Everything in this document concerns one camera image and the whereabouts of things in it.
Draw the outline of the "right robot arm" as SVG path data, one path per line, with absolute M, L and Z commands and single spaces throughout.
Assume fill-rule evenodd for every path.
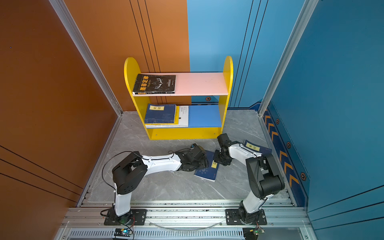
M 263 154 L 231 141 L 227 134 L 217 137 L 220 149 L 214 153 L 214 161 L 229 166 L 237 160 L 247 167 L 247 176 L 251 188 L 248 196 L 240 202 L 236 218 L 244 225 L 266 225 L 262 206 L 267 200 L 285 189 L 285 180 L 278 163 L 270 153 Z

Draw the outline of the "black book orange title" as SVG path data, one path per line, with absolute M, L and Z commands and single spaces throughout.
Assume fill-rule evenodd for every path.
M 134 95 L 174 94 L 176 75 L 138 74 L 133 88 Z

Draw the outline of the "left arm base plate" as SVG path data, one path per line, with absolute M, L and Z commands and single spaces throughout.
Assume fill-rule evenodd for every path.
M 128 213 L 117 216 L 114 208 L 102 210 L 101 216 L 105 218 L 105 226 L 118 226 L 118 225 L 129 225 L 129 226 L 143 226 L 147 217 L 146 209 L 131 209 Z

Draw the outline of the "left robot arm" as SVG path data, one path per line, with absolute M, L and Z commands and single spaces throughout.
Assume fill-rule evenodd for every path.
M 131 211 L 132 192 L 145 176 L 160 172 L 193 172 L 208 166 L 207 152 L 197 144 L 163 156 L 146 156 L 130 151 L 112 170 L 115 214 L 120 217 Z

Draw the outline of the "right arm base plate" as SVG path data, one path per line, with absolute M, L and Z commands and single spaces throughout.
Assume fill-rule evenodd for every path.
M 226 209 L 226 223 L 227 225 L 267 225 L 267 217 L 263 209 L 249 214 L 244 209 Z

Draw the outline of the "white La Dame book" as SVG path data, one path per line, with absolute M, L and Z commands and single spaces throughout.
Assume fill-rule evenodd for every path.
M 172 124 L 145 124 L 147 129 L 187 128 L 189 126 L 189 106 L 176 106 L 175 122 Z

